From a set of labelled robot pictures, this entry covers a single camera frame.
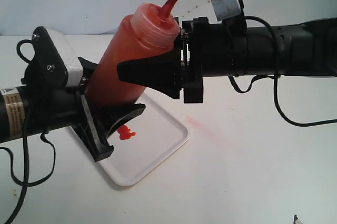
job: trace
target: white table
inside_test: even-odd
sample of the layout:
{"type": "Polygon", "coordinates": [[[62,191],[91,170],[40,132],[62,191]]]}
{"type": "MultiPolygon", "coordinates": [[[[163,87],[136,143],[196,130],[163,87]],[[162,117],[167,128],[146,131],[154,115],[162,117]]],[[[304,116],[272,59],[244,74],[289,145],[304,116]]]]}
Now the white table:
{"type": "MultiPolygon", "coordinates": [[[[26,37],[0,37],[0,86],[18,86],[25,63],[15,52],[26,37]]],[[[69,36],[79,56],[98,61],[111,36],[69,36]]],[[[239,78],[242,86],[247,78],[239,78]]],[[[298,121],[337,117],[337,79],[280,80],[280,103],[298,121]]],[[[48,138],[57,149],[55,173],[29,188],[14,223],[333,223],[337,219],[337,125],[296,128],[277,114],[271,80],[237,94],[225,78],[204,81],[204,104],[184,105],[154,91],[191,128],[190,141],[130,188],[113,184],[64,128],[48,138]]],[[[23,174],[22,142],[8,142],[23,174]]],[[[31,181],[47,174],[52,150],[29,139],[31,181]]],[[[20,187],[0,151],[0,223],[20,187]]]]}

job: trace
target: squeeze bottle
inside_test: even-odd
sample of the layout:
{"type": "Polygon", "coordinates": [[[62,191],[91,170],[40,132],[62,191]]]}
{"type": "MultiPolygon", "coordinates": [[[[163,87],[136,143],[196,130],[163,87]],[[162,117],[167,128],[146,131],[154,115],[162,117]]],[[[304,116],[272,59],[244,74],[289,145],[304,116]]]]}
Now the squeeze bottle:
{"type": "Polygon", "coordinates": [[[96,108],[133,104],[144,86],[122,82],[118,78],[120,62],[157,56],[173,49],[180,33],[171,15],[177,0],[167,0],[163,7],[145,3],[133,15],[126,16],[93,73],[86,97],[96,108]]]}

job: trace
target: red squeeze bottle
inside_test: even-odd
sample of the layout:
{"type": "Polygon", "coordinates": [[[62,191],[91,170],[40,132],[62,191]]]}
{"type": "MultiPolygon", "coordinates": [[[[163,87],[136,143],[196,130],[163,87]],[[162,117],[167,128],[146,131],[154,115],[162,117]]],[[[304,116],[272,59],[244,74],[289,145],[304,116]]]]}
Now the red squeeze bottle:
{"type": "Polygon", "coordinates": [[[163,7],[145,3],[134,15],[126,16],[112,38],[86,90],[88,101],[97,108],[133,104],[144,86],[122,82],[117,64],[169,52],[180,32],[171,15],[177,0],[167,0],[163,7]]]}

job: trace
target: screw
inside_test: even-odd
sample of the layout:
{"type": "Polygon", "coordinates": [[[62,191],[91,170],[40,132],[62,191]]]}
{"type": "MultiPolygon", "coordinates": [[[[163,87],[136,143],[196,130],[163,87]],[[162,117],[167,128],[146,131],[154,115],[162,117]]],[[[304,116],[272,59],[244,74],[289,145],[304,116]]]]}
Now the screw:
{"type": "Polygon", "coordinates": [[[52,73],[55,70],[55,68],[56,68],[55,65],[47,65],[47,71],[48,72],[52,73]]]}
{"type": "Polygon", "coordinates": [[[37,41],[40,38],[40,35],[38,34],[33,34],[32,35],[32,40],[37,41]]]}

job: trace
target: white tray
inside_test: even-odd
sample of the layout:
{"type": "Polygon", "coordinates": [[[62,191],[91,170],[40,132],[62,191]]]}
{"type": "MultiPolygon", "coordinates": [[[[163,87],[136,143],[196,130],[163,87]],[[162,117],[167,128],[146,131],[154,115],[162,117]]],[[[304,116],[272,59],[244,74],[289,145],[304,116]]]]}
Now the white tray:
{"type": "Polygon", "coordinates": [[[147,94],[137,102],[145,104],[146,109],[126,124],[136,135],[120,140],[120,135],[114,133],[108,139],[114,152],[99,162],[120,186],[137,183],[189,139],[188,129],[147,94]]]}

